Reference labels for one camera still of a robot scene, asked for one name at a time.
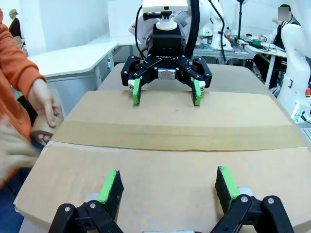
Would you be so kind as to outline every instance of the brown tape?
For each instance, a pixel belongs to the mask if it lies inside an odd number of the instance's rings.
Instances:
[[[46,116],[37,116],[31,130],[31,135],[36,137],[39,134],[43,134],[52,137],[62,122],[62,118],[55,116],[56,126],[52,128],[49,126]]]
[[[179,127],[66,120],[53,141],[141,150],[244,151],[307,146],[291,125]]]

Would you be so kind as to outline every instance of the person's hand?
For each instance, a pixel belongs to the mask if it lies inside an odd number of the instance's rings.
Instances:
[[[274,19],[272,19],[272,22],[278,24],[278,19],[277,19],[277,18],[274,18]]]
[[[32,167],[38,152],[15,129],[8,116],[0,119],[0,179],[5,180],[20,167]]]
[[[258,38],[261,42],[264,42],[264,38],[263,38],[263,35],[259,36]]]
[[[36,79],[34,81],[28,95],[28,101],[39,116],[46,116],[48,124],[51,127],[55,127],[54,116],[62,117],[62,107],[60,103],[54,98],[48,85],[42,79]],[[38,139],[44,140],[47,143],[50,137],[40,134]]]

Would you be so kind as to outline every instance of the black shirt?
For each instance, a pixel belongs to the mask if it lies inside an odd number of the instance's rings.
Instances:
[[[18,18],[15,18],[12,21],[12,23],[11,23],[11,25],[9,27],[9,31],[12,34],[12,37],[20,36],[20,38],[21,38],[20,24],[19,24],[19,19]]]

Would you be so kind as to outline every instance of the screw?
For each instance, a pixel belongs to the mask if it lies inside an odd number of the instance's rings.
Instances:
[[[268,199],[268,203],[269,203],[269,204],[273,204],[273,203],[274,203],[273,198],[269,198],[269,199]]]
[[[248,202],[248,198],[247,197],[241,197],[241,201],[242,202]]]

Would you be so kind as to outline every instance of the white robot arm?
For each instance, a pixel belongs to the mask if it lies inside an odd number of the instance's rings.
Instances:
[[[278,96],[279,102],[296,123],[310,121],[310,104],[305,93],[310,78],[311,1],[292,0],[292,13],[301,26],[288,24],[282,29],[282,41],[287,54],[287,70]]]
[[[224,18],[225,13],[219,2],[217,0],[211,0],[211,2],[219,12],[221,17]],[[221,50],[222,47],[219,32],[222,30],[223,22],[208,0],[199,0],[199,4],[200,4],[200,29],[204,28],[208,24],[209,19],[212,18],[214,25],[213,25],[213,39],[211,47],[215,50]],[[191,25],[191,11],[188,10],[187,12],[181,12],[179,15],[175,17],[174,20],[177,23],[186,22],[186,25],[184,23],[182,24],[182,26],[184,27],[183,31],[185,35],[188,36]],[[232,50],[231,44],[224,34],[223,34],[223,46],[224,50]]]
[[[217,0],[211,0],[221,17],[224,19],[225,18],[225,13],[224,10],[222,9],[221,5]],[[211,47],[215,50],[220,50],[221,49],[221,40],[220,40],[220,34],[219,32],[222,30],[223,27],[223,22],[221,21],[220,17],[218,16],[217,12],[213,9],[213,17],[214,17],[214,29],[213,29],[213,40]],[[233,50],[230,42],[227,40],[225,37],[225,34],[223,34],[223,46],[224,50]]]
[[[217,0],[211,0],[219,14],[222,18],[225,17],[225,13]],[[223,27],[223,23],[217,14],[217,12],[212,8],[210,2],[208,0],[199,0],[200,5],[200,29],[207,25],[210,18],[213,18],[214,28],[213,28],[213,39],[211,47],[216,50],[221,50],[221,40],[220,34]],[[185,37],[189,36],[190,26],[191,26],[191,10],[190,10],[190,0],[188,0],[188,10],[179,12],[173,18],[176,23],[178,23]],[[159,19],[150,19],[147,21],[143,20],[143,16],[141,15],[138,18],[138,32],[137,38],[141,42],[141,44],[145,47],[148,45],[148,41],[152,37],[152,29],[155,23],[159,22]],[[133,22],[129,27],[129,32],[135,35],[135,22]],[[223,35],[223,46],[225,50],[232,50],[230,42],[226,39],[225,35]]]

